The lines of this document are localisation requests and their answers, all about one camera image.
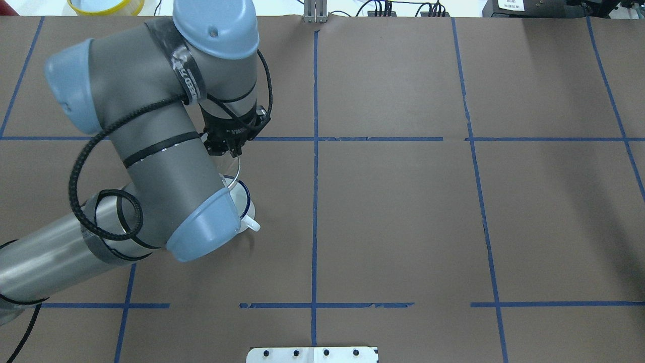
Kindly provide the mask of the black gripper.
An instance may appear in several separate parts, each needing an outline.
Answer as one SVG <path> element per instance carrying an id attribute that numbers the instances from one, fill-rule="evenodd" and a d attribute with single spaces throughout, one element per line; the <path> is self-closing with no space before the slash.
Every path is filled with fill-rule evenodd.
<path id="1" fill-rule="evenodd" d="M 246 142 L 255 140 L 260 132 L 271 120 L 270 113 L 262 106 L 254 105 L 253 108 L 242 116 L 219 117 L 216 110 L 218 106 L 207 110 L 201 105 L 201 114 L 204 120 L 203 141 L 204 147 L 210 156 L 223 156 L 228 153 L 232 157 L 242 155 L 242 147 Z"/>

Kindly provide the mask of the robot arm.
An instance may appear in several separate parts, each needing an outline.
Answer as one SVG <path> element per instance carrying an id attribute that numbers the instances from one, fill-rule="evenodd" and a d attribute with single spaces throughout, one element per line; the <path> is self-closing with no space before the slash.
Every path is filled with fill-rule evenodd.
<path id="1" fill-rule="evenodd" d="M 188 262 L 239 234 L 212 155 L 238 156 L 270 120 L 259 45 L 252 1 L 175 1 L 170 18 L 46 60 L 53 96 L 92 138 L 71 170 L 72 214 L 2 246 L 2 324 L 155 250 Z"/>

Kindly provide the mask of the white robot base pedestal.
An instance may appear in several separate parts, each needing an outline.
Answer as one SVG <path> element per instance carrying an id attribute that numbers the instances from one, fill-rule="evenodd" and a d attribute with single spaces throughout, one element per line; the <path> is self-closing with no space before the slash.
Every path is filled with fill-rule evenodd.
<path id="1" fill-rule="evenodd" d="M 379 362 L 379 355 L 369 346 L 256 347 L 246 362 Z"/>

